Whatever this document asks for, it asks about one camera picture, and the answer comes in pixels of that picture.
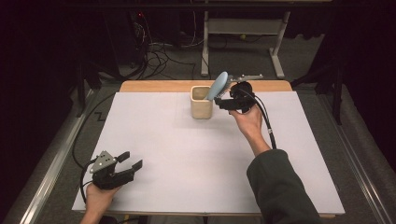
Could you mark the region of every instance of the white tabletop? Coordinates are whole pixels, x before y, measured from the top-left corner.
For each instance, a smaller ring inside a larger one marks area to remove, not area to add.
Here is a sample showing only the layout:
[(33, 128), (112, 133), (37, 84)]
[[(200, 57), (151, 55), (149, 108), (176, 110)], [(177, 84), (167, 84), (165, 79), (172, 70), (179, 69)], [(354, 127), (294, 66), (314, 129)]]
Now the white tabletop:
[[(288, 152), (318, 212), (344, 214), (296, 92), (256, 94), (267, 107), (278, 148)], [(130, 151), (117, 172), (139, 160), (143, 168), (117, 193), (109, 212), (259, 215), (246, 176), (253, 153), (233, 117), (213, 108), (211, 119), (198, 120), (191, 117), (188, 92), (117, 93), (92, 157), (102, 150), (112, 156)], [(87, 173), (84, 181), (91, 179)], [(80, 194), (73, 210), (85, 210)]]

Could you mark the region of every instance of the beige cup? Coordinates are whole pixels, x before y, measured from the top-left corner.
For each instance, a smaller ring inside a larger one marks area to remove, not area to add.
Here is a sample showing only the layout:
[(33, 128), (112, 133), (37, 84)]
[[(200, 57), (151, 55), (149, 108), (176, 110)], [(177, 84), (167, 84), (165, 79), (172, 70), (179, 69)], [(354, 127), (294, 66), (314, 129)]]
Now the beige cup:
[(193, 86), (190, 92), (191, 114), (195, 119), (210, 119), (213, 111), (213, 101), (204, 100), (209, 92), (208, 86)]

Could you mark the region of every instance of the wooden table edge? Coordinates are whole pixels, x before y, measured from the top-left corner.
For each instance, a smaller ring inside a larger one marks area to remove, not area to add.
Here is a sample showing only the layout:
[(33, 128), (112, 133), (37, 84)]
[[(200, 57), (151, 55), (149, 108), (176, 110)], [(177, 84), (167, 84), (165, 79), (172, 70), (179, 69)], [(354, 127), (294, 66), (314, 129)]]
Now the wooden table edge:
[[(214, 80), (130, 80), (120, 92), (189, 92), (192, 86), (211, 86)], [(251, 80), (253, 91), (292, 91), (285, 80)]]

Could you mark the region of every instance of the hand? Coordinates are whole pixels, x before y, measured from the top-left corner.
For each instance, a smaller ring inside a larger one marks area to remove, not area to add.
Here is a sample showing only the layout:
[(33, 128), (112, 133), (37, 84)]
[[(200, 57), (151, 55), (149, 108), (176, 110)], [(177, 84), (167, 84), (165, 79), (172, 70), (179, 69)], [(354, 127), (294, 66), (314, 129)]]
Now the hand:
[(255, 156), (271, 149), (262, 137), (262, 112), (257, 105), (244, 114), (235, 110), (230, 110), (229, 113), (235, 118), (239, 130), (246, 137)]
[(236, 110), (230, 110), (229, 112), (235, 118), (239, 130), (246, 138), (257, 134), (262, 135), (262, 112), (257, 105), (251, 107), (244, 114)]
[(99, 223), (103, 214), (110, 206), (114, 195), (121, 187), (116, 189), (99, 189), (94, 184), (87, 187), (87, 210), (81, 224)]

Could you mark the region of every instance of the person's left hand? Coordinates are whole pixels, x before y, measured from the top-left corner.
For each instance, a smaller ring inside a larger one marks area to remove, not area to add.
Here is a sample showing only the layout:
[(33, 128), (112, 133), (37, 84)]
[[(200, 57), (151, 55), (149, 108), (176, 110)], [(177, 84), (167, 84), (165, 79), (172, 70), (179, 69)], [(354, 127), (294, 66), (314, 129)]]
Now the person's left hand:
[(99, 189), (94, 184), (87, 187), (87, 204), (84, 218), (80, 223), (99, 223), (102, 215), (110, 206), (114, 195), (121, 187), (116, 189)]

